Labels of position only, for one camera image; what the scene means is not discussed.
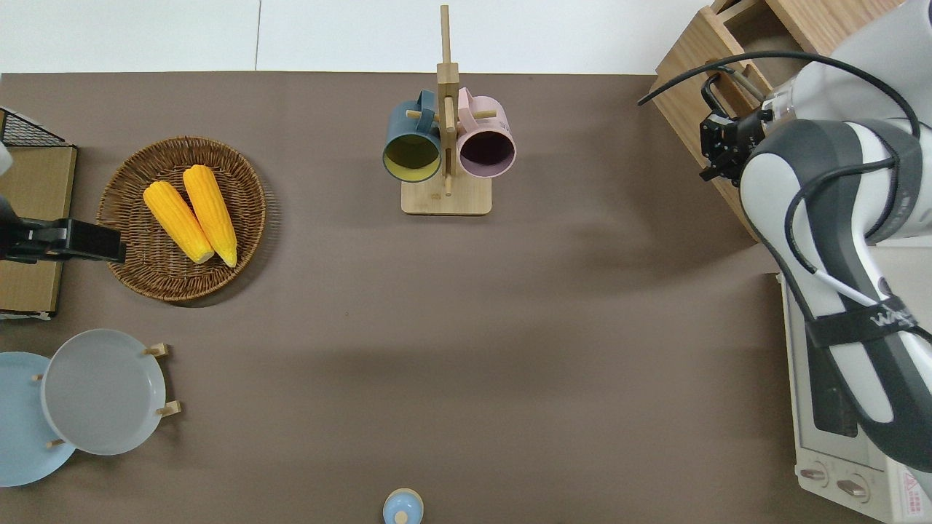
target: yellow corn cob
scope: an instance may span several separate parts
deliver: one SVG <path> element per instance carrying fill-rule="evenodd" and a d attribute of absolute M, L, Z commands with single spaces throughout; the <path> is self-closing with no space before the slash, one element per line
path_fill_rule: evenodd
<path fill-rule="evenodd" d="M 195 264 L 206 262 L 213 256 L 211 243 L 200 229 L 198 220 L 171 184 L 153 182 L 143 191 L 143 200 L 165 232 Z"/>
<path fill-rule="evenodd" d="M 185 171 L 185 189 L 214 251 L 228 266 L 236 266 L 236 233 L 211 168 L 191 166 Z"/>

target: wicker basket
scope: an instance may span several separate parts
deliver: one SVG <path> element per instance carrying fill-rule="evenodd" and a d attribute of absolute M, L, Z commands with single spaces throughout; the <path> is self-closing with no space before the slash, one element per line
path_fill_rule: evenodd
<path fill-rule="evenodd" d="M 158 224 L 143 191 L 167 180 L 190 205 L 182 174 L 194 164 L 213 169 L 237 237 L 237 265 L 219 256 L 194 264 Z M 110 270 L 129 289 L 166 302 L 207 296 L 228 284 L 253 258 L 266 224 L 266 197 L 253 166 L 232 147 L 208 138 L 180 136 L 152 144 L 129 157 L 107 184 L 97 222 L 118 229 L 126 262 Z"/>

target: pink mug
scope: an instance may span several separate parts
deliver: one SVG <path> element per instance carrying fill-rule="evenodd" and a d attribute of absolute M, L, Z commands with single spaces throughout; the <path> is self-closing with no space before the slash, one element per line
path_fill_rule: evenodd
<path fill-rule="evenodd" d="M 495 111 L 494 117 L 474 116 L 490 110 Z M 473 96 L 462 88 L 458 116 L 457 157 L 463 170 L 482 178 L 508 171 L 514 164 L 514 139 L 501 104 L 491 97 Z"/>

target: mug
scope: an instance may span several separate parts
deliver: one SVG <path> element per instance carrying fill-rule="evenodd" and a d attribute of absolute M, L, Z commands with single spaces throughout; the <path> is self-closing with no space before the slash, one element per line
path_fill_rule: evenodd
<path fill-rule="evenodd" d="M 440 131 L 433 121 L 437 97 L 423 90 L 415 102 L 399 103 L 389 117 L 382 164 L 402 182 L 423 182 L 440 171 Z M 410 118 L 408 111 L 419 111 Z"/>
<path fill-rule="evenodd" d="M 494 117 L 476 118 L 474 113 L 494 110 Z M 499 176 L 514 164 L 514 139 L 505 110 L 494 98 L 473 96 L 459 90 L 461 129 L 457 137 L 457 157 L 462 169 L 482 178 Z"/>

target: light blue plate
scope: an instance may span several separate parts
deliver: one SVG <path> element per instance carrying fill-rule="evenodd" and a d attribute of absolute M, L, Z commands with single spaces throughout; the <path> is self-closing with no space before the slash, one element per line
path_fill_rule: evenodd
<path fill-rule="evenodd" d="M 22 486 L 62 467 L 75 447 L 59 438 L 46 422 L 40 398 L 48 358 L 24 352 L 0 352 L 0 488 Z"/>

